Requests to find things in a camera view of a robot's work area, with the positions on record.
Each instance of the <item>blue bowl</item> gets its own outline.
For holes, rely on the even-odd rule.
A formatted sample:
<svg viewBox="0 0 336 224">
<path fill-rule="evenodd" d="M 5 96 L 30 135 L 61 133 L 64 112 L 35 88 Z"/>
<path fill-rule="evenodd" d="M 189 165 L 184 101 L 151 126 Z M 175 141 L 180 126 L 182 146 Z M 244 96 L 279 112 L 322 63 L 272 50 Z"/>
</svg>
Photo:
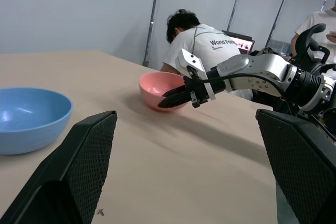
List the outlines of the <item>blue bowl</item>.
<svg viewBox="0 0 336 224">
<path fill-rule="evenodd" d="M 0 89 L 0 155 L 32 152 L 52 143 L 71 112 L 71 101 L 51 90 Z"/>
</svg>

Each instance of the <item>bowl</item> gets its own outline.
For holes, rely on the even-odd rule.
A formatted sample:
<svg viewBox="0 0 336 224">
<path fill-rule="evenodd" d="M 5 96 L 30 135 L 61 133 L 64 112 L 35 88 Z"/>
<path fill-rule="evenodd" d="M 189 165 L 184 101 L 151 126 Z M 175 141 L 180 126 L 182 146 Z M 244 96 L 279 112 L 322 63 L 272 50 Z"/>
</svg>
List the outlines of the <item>bowl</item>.
<svg viewBox="0 0 336 224">
<path fill-rule="evenodd" d="M 182 76 L 167 72 L 153 72 L 144 74 L 139 80 L 140 94 L 146 104 L 160 111 L 175 111 L 187 103 L 181 104 L 173 108 L 159 108 L 158 104 L 165 98 L 162 95 L 184 85 Z"/>
<path fill-rule="evenodd" d="M 0 155 L 32 152 L 52 143 L 71 112 L 71 101 L 51 90 L 0 89 Z"/>
</svg>

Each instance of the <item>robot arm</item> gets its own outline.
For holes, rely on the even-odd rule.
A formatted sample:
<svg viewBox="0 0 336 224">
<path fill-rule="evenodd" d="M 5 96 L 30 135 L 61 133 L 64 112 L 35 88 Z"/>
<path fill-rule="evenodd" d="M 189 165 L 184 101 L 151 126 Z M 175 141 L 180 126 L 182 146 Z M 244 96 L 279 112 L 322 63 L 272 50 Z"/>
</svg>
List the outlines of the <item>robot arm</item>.
<svg viewBox="0 0 336 224">
<path fill-rule="evenodd" d="M 185 85 L 164 94 L 159 107 L 171 108 L 192 101 L 196 108 L 224 90 L 254 89 L 293 102 L 303 111 L 322 111 L 334 104 L 336 80 L 315 76 L 286 62 L 281 56 L 236 55 L 205 72 L 200 59 L 182 49 L 176 59 Z"/>
</svg>

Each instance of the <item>white t-shirt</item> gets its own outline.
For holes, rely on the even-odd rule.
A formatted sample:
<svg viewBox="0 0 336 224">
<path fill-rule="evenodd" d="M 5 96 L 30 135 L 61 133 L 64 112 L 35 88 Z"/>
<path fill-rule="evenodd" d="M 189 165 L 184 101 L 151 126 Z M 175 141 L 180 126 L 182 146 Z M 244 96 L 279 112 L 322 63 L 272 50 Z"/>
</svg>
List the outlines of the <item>white t-shirt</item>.
<svg viewBox="0 0 336 224">
<path fill-rule="evenodd" d="M 326 29 L 318 34 L 314 34 L 312 38 L 322 46 L 330 50 L 330 56 L 327 60 L 327 64 L 336 63 L 336 43 L 333 43 L 327 39 L 327 34 L 330 31 L 336 31 L 336 12 L 332 9 L 323 10 L 320 12 L 315 12 L 308 16 L 308 18 L 295 30 L 295 33 L 300 35 L 305 30 L 311 28 L 317 24 L 326 24 Z M 322 59 L 322 52 L 313 52 L 316 58 Z M 327 75 L 336 77 L 336 72 L 329 70 Z"/>
<path fill-rule="evenodd" d="M 204 24 L 178 34 L 163 62 L 176 68 L 175 59 L 182 48 L 199 57 L 207 72 L 219 63 L 240 54 L 236 43 L 229 36 Z M 253 98 L 251 90 L 235 90 L 230 93 L 248 100 Z"/>
</svg>

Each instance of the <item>black cable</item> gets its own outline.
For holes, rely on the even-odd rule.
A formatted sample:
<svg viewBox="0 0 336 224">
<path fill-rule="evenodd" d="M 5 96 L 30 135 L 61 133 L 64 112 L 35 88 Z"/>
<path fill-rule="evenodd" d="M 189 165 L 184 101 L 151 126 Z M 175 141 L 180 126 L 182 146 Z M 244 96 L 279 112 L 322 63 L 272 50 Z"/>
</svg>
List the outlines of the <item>black cable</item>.
<svg viewBox="0 0 336 224">
<path fill-rule="evenodd" d="M 324 127 L 324 125 L 320 122 L 320 120 L 318 120 L 313 115 L 309 115 L 309 117 L 311 117 L 323 129 L 323 131 L 326 132 L 328 137 L 330 137 L 334 142 L 336 142 L 336 138 L 334 137 L 334 135 L 330 131 L 328 131 L 328 129 L 326 127 Z"/>
<path fill-rule="evenodd" d="M 234 73 L 234 74 L 230 74 L 228 76 L 211 78 L 211 79 L 207 79 L 207 80 L 201 80 L 201 79 L 196 79 L 196 80 L 193 79 L 193 80 L 196 81 L 196 82 L 200 82 L 200 83 L 211 83 L 211 82 L 224 81 L 224 80 L 227 80 L 227 79 L 238 78 L 238 77 L 255 77 L 255 78 L 259 78 L 261 80 L 267 81 L 269 84 L 271 84 L 279 92 L 279 94 L 282 96 L 283 100 L 285 101 L 286 105 L 288 106 L 290 114 L 294 115 L 293 108 L 290 105 L 290 103 L 287 101 L 287 99 L 285 98 L 283 91 L 275 83 L 273 83 L 274 79 L 272 79 L 271 77 L 261 76 L 261 75 L 255 74 L 255 73 Z"/>
</svg>

